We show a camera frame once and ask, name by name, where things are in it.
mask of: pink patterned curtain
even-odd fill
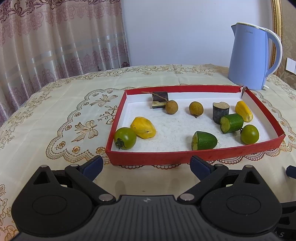
[[[0,5],[0,126],[49,82],[126,66],[120,0]]]

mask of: butterfly embroidery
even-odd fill
[[[78,123],[78,125],[75,125],[77,128],[75,131],[78,131],[77,134],[81,133],[78,137],[76,137],[74,141],[80,141],[85,138],[86,134],[89,134],[89,139],[96,137],[99,133],[96,129],[94,129],[97,125],[94,125],[94,120],[90,120],[85,123],[85,126],[81,124],[81,122]]]
[[[118,97],[117,95],[111,95],[111,96],[107,96],[107,95],[102,95],[103,98],[100,98],[98,100],[96,100],[95,102],[92,102],[90,105],[95,105],[98,104],[98,106],[103,107],[107,102],[110,102],[112,99],[115,99],[116,97]]]

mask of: table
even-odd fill
[[[198,183],[187,164],[113,166],[105,153],[107,138],[125,89],[234,85],[227,72],[228,68],[211,64],[127,67],[61,79],[33,94],[0,129],[0,240],[16,235],[11,205],[42,164],[64,169],[100,154],[105,165],[94,182],[117,198],[121,194],[178,196]],[[288,165],[296,166],[296,91],[275,75],[266,84],[269,89],[253,93],[285,131],[282,145],[215,163],[231,169],[254,165],[279,201],[287,202],[296,200],[296,180],[285,175]]]

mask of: blue gripper pad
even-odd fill
[[[206,161],[198,156],[192,156],[190,159],[190,169],[193,174],[196,175],[197,178],[201,181],[202,179],[210,175],[215,170],[215,167],[208,164]]]
[[[296,167],[295,166],[288,166],[286,169],[286,174],[288,177],[296,179]]]
[[[90,180],[94,180],[103,169],[103,158],[95,156],[79,167],[79,171]]]

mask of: kettle lid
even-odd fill
[[[251,26],[251,27],[254,27],[254,28],[261,29],[261,30],[263,30],[263,31],[267,31],[266,28],[263,28],[263,27],[260,27],[260,26],[257,26],[257,25],[251,24],[251,23],[237,22],[236,24],[247,25],[247,26]]]

